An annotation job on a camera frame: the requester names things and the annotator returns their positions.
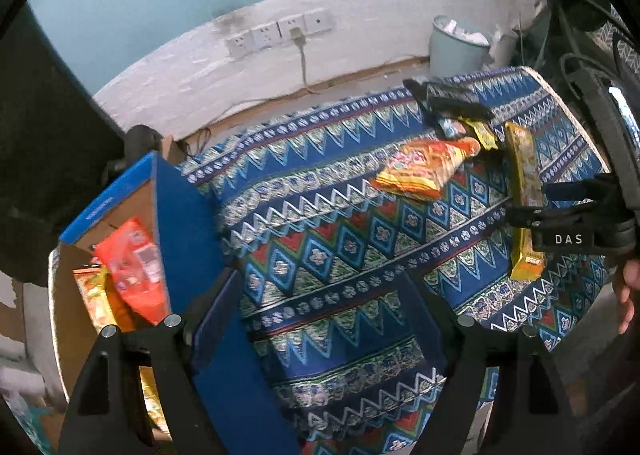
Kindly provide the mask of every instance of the human hand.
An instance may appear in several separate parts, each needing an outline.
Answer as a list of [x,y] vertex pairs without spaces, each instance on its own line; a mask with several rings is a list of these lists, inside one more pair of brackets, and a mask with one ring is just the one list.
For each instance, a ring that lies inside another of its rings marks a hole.
[[613,278],[613,291],[618,299],[620,326],[618,333],[624,334],[636,314],[632,291],[640,290],[640,260],[627,260]]

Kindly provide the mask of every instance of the silver bolt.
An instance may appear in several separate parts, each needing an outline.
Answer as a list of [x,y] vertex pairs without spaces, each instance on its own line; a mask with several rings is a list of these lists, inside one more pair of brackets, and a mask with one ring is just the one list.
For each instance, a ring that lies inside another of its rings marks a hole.
[[538,335],[538,328],[533,325],[525,325],[522,327],[522,333],[527,338],[535,338]]
[[164,318],[164,324],[167,327],[175,327],[176,325],[179,325],[181,321],[182,318],[178,314],[170,314]]
[[460,326],[473,327],[475,323],[476,323],[476,320],[474,320],[468,314],[461,314],[460,316],[458,316],[458,324]]
[[102,336],[105,337],[105,338],[110,338],[111,336],[116,334],[116,330],[117,329],[116,329],[115,325],[108,325],[107,327],[104,327],[100,331],[100,334],[102,334]]

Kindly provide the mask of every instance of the open box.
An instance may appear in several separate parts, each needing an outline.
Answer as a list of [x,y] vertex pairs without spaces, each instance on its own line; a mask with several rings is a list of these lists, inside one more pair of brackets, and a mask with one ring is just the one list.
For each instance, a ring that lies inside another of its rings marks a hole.
[[[196,188],[154,152],[129,168],[64,231],[58,258],[52,261],[50,316],[67,400],[97,337],[72,271],[90,262],[94,244],[134,216],[158,246],[171,312],[185,312],[223,270],[214,216]],[[238,297],[220,305],[237,309]],[[157,398],[152,380],[147,381],[146,394]],[[226,322],[213,361],[197,374],[194,385],[230,455],[298,455],[295,431],[278,412],[237,310]],[[157,414],[150,416],[157,424]],[[251,435],[246,434],[247,425]],[[265,450],[265,445],[278,448]]]

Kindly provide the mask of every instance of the blue patterned fabric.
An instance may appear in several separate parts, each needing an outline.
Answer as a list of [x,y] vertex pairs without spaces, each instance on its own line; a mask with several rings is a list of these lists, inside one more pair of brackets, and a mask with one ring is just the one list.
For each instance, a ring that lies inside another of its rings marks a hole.
[[[529,127],[543,182],[602,170],[585,134],[535,73],[458,77],[504,122]],[[549,349],[588,309],[601,258],[549,257],[534,283],[509,279],[503,165],[469,162],[421,204],[368,182],[401,143],[434,136],[396,88],[275,118],[182,165],[220,207],[241,264],[250,340],[309,453],[377,454],[412,443],[442,377],[408,326],[394,279],[418,271],[458,313],[514,330],[536,323]],[[489,370],[482,401],[493,398]]]

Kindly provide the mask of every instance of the red plastic package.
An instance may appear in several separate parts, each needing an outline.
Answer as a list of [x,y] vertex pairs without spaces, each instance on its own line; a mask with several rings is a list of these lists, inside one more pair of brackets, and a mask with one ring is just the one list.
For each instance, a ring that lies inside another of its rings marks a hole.
[[157,325],[171,313],[158,247],[133,217],[95,246],[122,299],[147,321]]

